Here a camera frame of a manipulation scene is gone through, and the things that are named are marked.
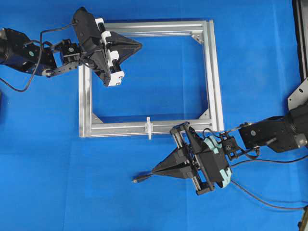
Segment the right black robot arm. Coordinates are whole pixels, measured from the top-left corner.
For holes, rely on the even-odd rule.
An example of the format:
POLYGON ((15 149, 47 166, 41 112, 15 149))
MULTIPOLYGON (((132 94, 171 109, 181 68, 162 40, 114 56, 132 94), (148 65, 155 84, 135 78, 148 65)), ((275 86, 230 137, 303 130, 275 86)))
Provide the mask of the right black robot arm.
POLYGON ((288 113, 256 123, 241 124, 239 131, 245 150, 228 131, 201 138, 189 122, 174 126, 170 134, 176 149, 157 164, 150 175, 192 179, 198 195, 225 188, 231 181, 229 161, 249 152, 259 155, 261 146, 277 153, 308 144, 308 81, 305 79, 288 98, 288 113))

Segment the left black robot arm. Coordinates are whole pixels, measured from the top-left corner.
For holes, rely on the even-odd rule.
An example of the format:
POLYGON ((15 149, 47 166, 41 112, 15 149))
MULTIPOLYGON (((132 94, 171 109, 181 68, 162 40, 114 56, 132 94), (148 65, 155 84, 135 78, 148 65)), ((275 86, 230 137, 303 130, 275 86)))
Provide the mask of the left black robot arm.
POLYGON ((0 63, 33 76, 53 77, 79 66, 92 70, 105 86, 121 84, 123 63, 142 48, 142 44, 107 30, 103 19, 95 19, 84 7, 74 13, 72 23, 78 43, 63 39, 52 44, 30 40, 22 32, 3 28, 0 31, 0 63))

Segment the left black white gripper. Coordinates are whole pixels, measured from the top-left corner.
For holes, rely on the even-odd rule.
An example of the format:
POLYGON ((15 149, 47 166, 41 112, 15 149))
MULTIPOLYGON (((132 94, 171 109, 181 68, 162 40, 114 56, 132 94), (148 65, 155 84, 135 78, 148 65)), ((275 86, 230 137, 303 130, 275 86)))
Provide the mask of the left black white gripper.
POLYGON ((86 64, 105 86, 122 83, 125 73, 120 64, 142 48, 142 44, 114 31, 105 30, 103 20, 96 22, 84 7, 73 15, 74 30, 86 64))

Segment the right black teal gripper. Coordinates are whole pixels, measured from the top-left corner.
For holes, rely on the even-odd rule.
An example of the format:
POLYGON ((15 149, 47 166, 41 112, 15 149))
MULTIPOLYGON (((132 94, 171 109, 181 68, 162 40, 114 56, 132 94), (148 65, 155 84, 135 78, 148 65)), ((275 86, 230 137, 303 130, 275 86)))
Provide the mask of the right black teal gripper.
POLYGON ((213 136, 201 138, 189 122, 174 126, 170 134, 177 148, 152 169, 152 175, 192 179, 197 195, 214 191, 214 184, 228 186, 232 171, 213 136))

